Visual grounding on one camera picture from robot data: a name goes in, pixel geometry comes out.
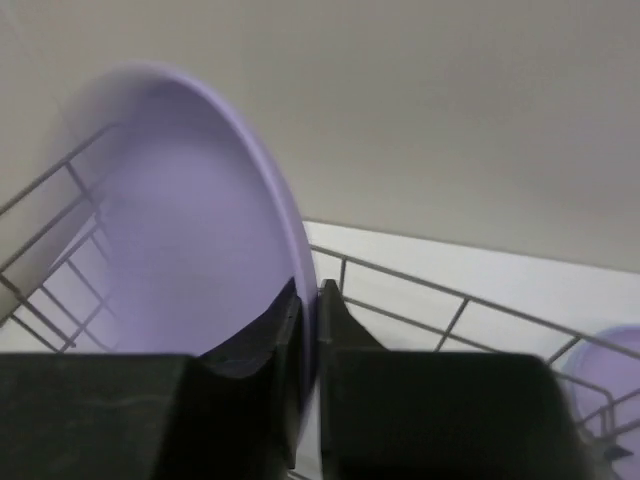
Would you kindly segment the small purple plate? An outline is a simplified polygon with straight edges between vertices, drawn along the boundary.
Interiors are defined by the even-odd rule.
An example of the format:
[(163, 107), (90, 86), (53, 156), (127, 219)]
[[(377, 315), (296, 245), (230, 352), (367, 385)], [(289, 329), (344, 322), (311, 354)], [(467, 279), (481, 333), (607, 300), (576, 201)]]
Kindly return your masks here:
[(574, 418), (597, 437), (639, 448), (639, 359), (581, 341), (561, 368)]

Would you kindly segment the large purple plate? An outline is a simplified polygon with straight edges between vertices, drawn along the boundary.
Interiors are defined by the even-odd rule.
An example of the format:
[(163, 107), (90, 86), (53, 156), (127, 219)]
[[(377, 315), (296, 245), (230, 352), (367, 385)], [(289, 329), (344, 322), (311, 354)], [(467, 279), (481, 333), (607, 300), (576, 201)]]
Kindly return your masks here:
[(89, 162), (105, 178), (114, 355), (201, 356), (292, 283), (303, 318), (300, 438), (316, 277), (293, 195), (257, 132), (214, 88), (154, 63), (89, 80), (65, 113), (81, 142), (99, 136)]

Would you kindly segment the grey wire dish rack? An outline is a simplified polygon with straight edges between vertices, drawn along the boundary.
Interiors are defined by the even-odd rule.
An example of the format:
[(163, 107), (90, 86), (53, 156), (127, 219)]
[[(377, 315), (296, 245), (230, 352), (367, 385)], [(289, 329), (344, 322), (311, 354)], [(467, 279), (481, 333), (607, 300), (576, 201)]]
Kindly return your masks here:
[[(5, 351), (111, 353), (118, 346), (102, 176), (88, 164), (98, 142), (91, 136), (21, 187), (1, 183)], [(536, 354), (563, 387), (561, 368), (581, 341), (639, 359), (634, 273), (326, 223), (309, 222), (306, 232), (317, 279), (336, 281), (356, 319), (388, 347)], [(578, 425), (602, 478), (638, 477), (639, 448)]]

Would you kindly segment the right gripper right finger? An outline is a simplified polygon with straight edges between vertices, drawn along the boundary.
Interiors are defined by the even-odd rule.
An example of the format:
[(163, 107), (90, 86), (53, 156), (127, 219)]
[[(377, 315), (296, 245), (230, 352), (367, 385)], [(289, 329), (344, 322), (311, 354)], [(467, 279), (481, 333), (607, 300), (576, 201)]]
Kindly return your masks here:
[(318, 304), (327, 479), (589, 479), (563, 393), (539, 358), (390, 350), (326, 281)]

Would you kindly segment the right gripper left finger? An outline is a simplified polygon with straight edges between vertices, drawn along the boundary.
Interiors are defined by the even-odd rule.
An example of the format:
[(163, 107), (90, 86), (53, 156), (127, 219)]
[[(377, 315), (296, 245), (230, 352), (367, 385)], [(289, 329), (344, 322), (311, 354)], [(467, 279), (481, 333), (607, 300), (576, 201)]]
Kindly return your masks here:
[(303, 400), (302, 304), (287, 283), (201, 356), (7, 353), (5, 479), (282, 479)]

